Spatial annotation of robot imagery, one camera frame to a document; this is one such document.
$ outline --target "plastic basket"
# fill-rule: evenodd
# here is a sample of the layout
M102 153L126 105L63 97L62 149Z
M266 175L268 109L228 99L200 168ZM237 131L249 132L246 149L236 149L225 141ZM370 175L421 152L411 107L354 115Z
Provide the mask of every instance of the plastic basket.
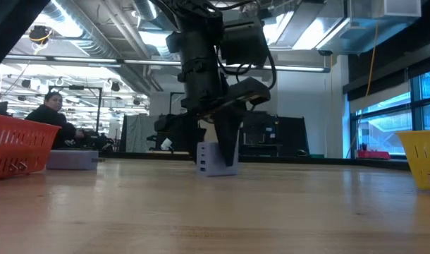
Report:
M430 190L430 131L407 131L397 135L405 148L417 187Z
M0 178L43 170L59 129L0 116Z

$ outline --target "red object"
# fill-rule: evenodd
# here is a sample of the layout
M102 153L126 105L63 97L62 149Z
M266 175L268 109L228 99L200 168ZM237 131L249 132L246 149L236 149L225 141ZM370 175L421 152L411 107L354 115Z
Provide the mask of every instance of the red object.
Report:
M388 152L357 151L357 158L359 158L359 159L391 159L391 155Z
M43 170L60 128L0 116L0 178Z

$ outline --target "orange basket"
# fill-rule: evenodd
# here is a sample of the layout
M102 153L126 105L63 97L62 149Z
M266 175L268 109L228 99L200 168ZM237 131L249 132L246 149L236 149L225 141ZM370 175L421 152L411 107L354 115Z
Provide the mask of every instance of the orange basket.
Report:
M43 170L59 129L0 116L0 178Z

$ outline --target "window frame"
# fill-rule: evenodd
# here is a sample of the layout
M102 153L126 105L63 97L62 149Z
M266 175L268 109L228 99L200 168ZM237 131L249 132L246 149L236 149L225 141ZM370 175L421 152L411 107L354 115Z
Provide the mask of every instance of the window frame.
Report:
M422 98L422 89L420 88L421 76L417 76L415 78L411 78L408 80L410 82L410 93L411 93L411 102L406 104L401 104L398 106L390 107L387 109L381 109L378 111L373 111L365 114L356 114L353 112L350 114L350 143L355 138L355 144L351 148L351 158L355 159L356 150L358 147L357 140L357 121L359 119L367 119L369 117L374 116L382 116L385 114L392 114L399 111L410 110L412 117L412 130L413 131L423 131L424 129L424 115L423 115L423 107L430 105L430 98L423 99ZM405 155L391 155L391 159L406 159Z

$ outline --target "person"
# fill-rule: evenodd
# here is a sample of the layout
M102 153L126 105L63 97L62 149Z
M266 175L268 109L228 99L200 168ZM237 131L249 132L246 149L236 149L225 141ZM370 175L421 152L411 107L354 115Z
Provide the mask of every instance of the person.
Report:
M37 123L47 123L54 126L60 126L52 149L67 147L66 141L74 138L84 138L82 131L77 130L71 123L68 123L66 116L59 111L63 106L63 97L59 92L49 92L44 97L44 104L32 111L25 120L35 121Z

